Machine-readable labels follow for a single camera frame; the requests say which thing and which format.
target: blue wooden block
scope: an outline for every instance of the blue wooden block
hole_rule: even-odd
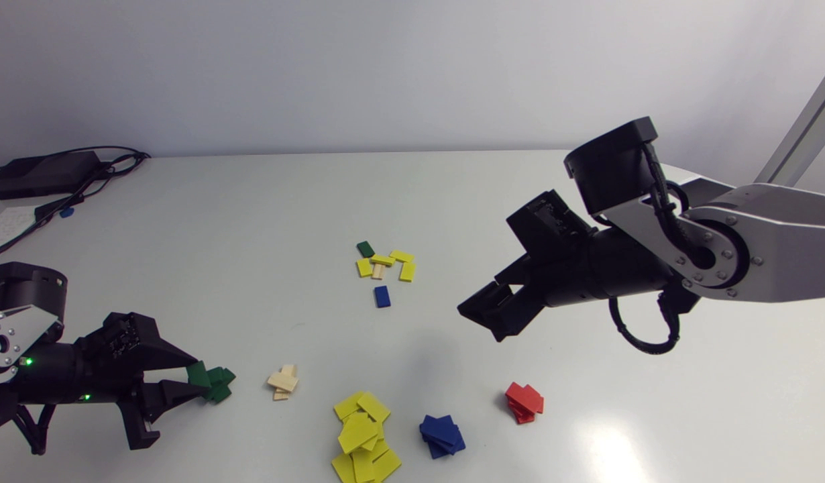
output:
[[[374,287],[374,297],[376,299],[376,306],[378,309],[392,306],[392,301],[388,300],[388,287],[386,285]]]

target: black cable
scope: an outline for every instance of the black cable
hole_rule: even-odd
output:
[[[667,186],[666,178],[663,176],[660,162],[657,161],[654,147],[646,143],[643,144],[642,149],[645,153],[645,160],[648,162],[648,168],[651,171],[651,177],[654,178],[654,183],[649,187],[649,192],[651,192],[651,202],[654,205],[654,214],[657,216],[657,222],[660,223],[663,235],[666,235],[668,241],[682,251],[695,266],[712,265],[713,260],[708,260],[709,254],[700,251],[699,247],[692,244],[686,232],[683,231],[678,218],[674,215],[676,205],[669,200],[669,186]],[[675,192],[680,196],[683,190]],[[686,199],[686,193],[683,193],[683,199]]]
[[[666,354],[666,352],[674,348],[675,344],[678,343],[678,339],[680,339],[680,318],[678,314],[668,307],[667,303],[662,302],[662,299],[657,302],[658,305],[660,305],[663,320],[666,321],[666,325],[669,327],[669,337],[666,342],[651,343],[637,339],[636,336],[627,330],[627,326],[625,326],[624,321],[621,320],[621,312],[618,310],[618,297],[609,298],[609,314],[612,315],[612,321],[615,322],[615,327],[618,328],[618,332],[627,339],[627,342],[630,342],[630,345],[651,355]]]
[[[103,190],[104,187],[107,186],[107,184],[109,183],[110,180],[112,180],[112,178],[124,176],[126,174],[129,174],[129,173],[133,172],[134,169],[139,167],[139,165],[142,164],[143,161],[145,161],[145,159],[151,157],[149,154],[147,154],[145,152],[142,152],[142,151],[139,151],[139,150],[136,150],[136,149],[133,149],[133,148],[128,148],[128,147],[125,147],[125,146],[88,146],[88,147],[84,147],[84,148],[76,148],[76,149],[73,149],[73,150],[65,150],[65,151],[60,151],[60,152],[57,152],[57,153],[51,153],[50,155],[45,155],[43,157],[62,156],[62,155],[65,155],[65,154],[78,152],[78,151],[102,150],[102,149],[106,149],[106,150],[127,150],[127,151],[130,152],[130,154],[125,154],[125,155],[119,156],[116,159],[114,159],[114,161],[112,161],[112,162],[103,163],[101,169],[99,169],[98,171],[96,171],[96,173],[94,173],[93,175],[88,177],[88,180],[85,181],[85,183],[82,184],[82,186],[80,186],[79,189],[75,190],[75,192],[73,192],[72,195],[70,195],[70,196],[66,197],[65,199],[63,199],[62,203],[57,204],[56,206],[54,206],[54,208],[52,208],[52,210],[50,210],[46,214],[44,214],[42,216],[39,216],[38,220],[36,220],[36,222],[33,223],[32,226],[29,226],[27,229],[25,229],[22,233],[17,235],[15,238],[9,239],[9,241],[2,244],[0,246],[0,255],[2,253],[4,253],[5,251],[10,250],[10,248],[13,247],[15,244],[17,244],[18,242],[20,242],[21,239],[25,238],[26,236],[30,235],[31,233],[34,233],[39,228],[42,228],[43,226],[45,226],[48,222],[50,222],[52,217],[55,214],[57,214],[59,211],[65,210],[66,208],[69,208],[69,206],[75,205],[77,202],[83,201],[84,198],[87,197],[87,196],[84,195],[85,190],[87,190],[88,187],[91,184],[93,184],[95,181],[104,180],[104,183],[102,184],[102,186],[99,187],[99,189],[94,190],[94,192],[90,193],[90,196],[96,195],[97,193],[101,192],[101,190]],[[134,159],[134,162],[133,162],[132,165],[130,165],[127,168],[121,169],[121,170],[117,170],[115,168],[116,164],[121,163],[121,162],[125,162],[128,159]]]

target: beige wooden block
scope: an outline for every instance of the beige wooden block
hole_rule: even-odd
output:
[[[296,365],[285,364],[281,366],[281,373],[286,376],[296,377]],[[281,388],[275,388],[275,394],[272,395],[272,400],[288,400],[288,398],[290,398],[290,392]]]
[[[288,376],[280,372],[272,373],[272,375],[269,376],[269,379],[266,379],[266,383],[270,386],[284,389],[287,392],[293,392],[293,389],[296,388],[297,382],[299,382],[299,379],[296,379],[296,377]]]
[[[376,264],[374,265],[374,273],[370,276],[370,278],[376,278],[378,280],[382,280],[382,275],[386,272],[386,266]]]

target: wooden block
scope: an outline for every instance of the wooden block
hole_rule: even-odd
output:
[[[356,404],[356,401],[362,397],[362,394],[364,394],[364,392],[358,391],[356,394],[353,394],[351,397],[348,397],[335,405],[335,415],[338,416],[338,419],[343,420],[347,416],[358,411],[358,404]]]
[[[367,241],[362,241],[360,244],[356,244],[356,248],[358,248],[358,251],[360,251],[362,256],[365,258],[374,256],[374,249],[370,247],[370,244]]]
[[[350,455],[341,453],[335,456],[335,459],[332,460],[332,468],[335,468],[335,473],[338,474],[341,483],[356,483],[353,459]]]
[[[375,279],[378,279],[378,280],[382,280],[382,275],[383,275],[383,273],[385,273],[385,271],[386,271],[386,266],[385,265],[376,264],[376,265],[374,265],[374,272],[372,273],[370,278],[375,278]]]
[[[372,481],[374,479],[374,462],[370,459],[370,451],[357,449],[352,452],[352,459],[356,483]]]
[[[296,365],[285,364],[281,366],[281,373],[286,376],[296,377]],[[290,398],[290,392],[281,388],[275,388],[275,394],[272,395],[272,400],[288,400],[288,398]]]
[[[383,455],[383,453],[385,453],[388,450],[388,443],[386,443],[385,439],[376,440],[374,448],[370,450],[370,457],[372,458],[372,461],[376,461],[376,459],[378,459],[380,456]]]
[[[299,379],[296,379],[296,377],[288,376],[280,372],[272,373],[269,379],[266,379],[266,383],[270,386],[284,389],[287,392],[293,392],[293,388],[296,388],[297,382],[299,382]]]
[[[400,277],[398,280],[401,282],[412,282],[413,277],[415,277],[415,263],[412,262],[405,262],[400,266]]]
[[[344,426],[344,429],[341,430],[341,434],[338,437],[338,443],[341,445],[342,451],[345,453],[351,453],[352,450],[367,443],[370,438],[375,436],[375,422],[370,420],[357,422]]]
[[[388,410],[388,407],[385,407],[371,392],[362,394],[362,397],[360,397],[356,403],[364,412],[371,416],[373,420],[380,424],[392,413]]]
[[[370,257],[370,261],[372,261],[372,263],[379,263],[380,265],[385,265],[385,266],[393,266],[394,265],[394,259],[392,257],[372,256],[372,257]]]
[[[376,442],[379,441],[379,433],[375,434],[373,438],[370,438],[366,442],[362,443],[360,449],[364,449],[365,451],[373,451],[374,447],[376,447]]]
[[[393,474],[398,468],[400,468],[400,458],[394,451],[389,449],[374,462],[375,483],[382,483],[383,480],[388,478],[389,474]]]
[[[373,272],[373,269],[370,266],[370,260],[368,259],[357,260],[356,268],[360,271],[360,278],[370,277]]]
[[[342,419],[342,421],[344,425],[350,425],[356,422],[370,421],[370,418],[366,412],[357,411],[356,413],[352,413],[352,415],[349,415],[346,418]]]
[[[388,254],[388,256],[392,257],[395,260],[402,261],[404,263],[410,262],[415,259],[415,256],[411,256],[408,253],[401,252],[400,250],[392,250],[392,253]]]

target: white table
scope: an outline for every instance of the white table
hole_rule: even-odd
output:
[[[553,187],[585,216],[564,155],[154,159],[112,182],[0,261],[67,275],[62,341],[110,311],[151,315],[179,348],[231,368],[234,394],[166,413],[140,451],[114,405],[59,407],[42,457],[5,425],[0,483],[334,481],[332,406],[360,389],[393,411],[394,483],[825,481],[825,300],[702,300],[664,356],[621,339],[605,302],[545,309],[504,343],[457,314],[522,253],[505,217]],[[389,309],[356,273],[362,239],[416,256],[412,284],[389,269]],[[624,299],[622,314],[664,337],[653,294]],[[265,379],[281,364],[301,381],[272,402]],[[532,424],[508,413],[512,381],[547,398]],[[452,415],[467,449],[432,461],[425,415]]]

